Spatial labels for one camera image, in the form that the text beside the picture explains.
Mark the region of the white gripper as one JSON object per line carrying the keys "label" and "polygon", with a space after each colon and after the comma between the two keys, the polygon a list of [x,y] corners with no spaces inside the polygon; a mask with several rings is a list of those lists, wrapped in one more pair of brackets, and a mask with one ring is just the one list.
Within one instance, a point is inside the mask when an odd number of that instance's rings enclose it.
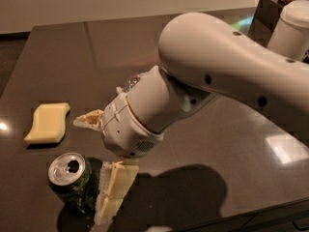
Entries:
{"label": "white gripper", "polygon": [[[76,127],[102,131],[105,147],[117,156],[143,158],[163,140],[163,133],[146,129],[133,115],[126,93],[119,94],[104,111],[97,109],[76,117]],[[99,173],[95,224],[107,223],[117,215],[139,171],[138,161],[104,162]]]}

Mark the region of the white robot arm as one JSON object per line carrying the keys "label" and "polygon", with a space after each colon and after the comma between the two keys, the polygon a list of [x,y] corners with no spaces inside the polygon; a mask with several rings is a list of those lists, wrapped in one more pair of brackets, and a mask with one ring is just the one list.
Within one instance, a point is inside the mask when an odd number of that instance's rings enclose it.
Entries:
{"label": "white robot arm", "polygon": [[119,211],[138,171],[138,159],[160,142],[169,126],[193,115],[218,96],[255,109],[279,128],[306,142],[309,133],[309,68],[270,51],[222,20],[182,14],[163,29],[160,65],[103,110],[81,115],[74,124],[102,134],[118,156],[100,171],[95,222]]}

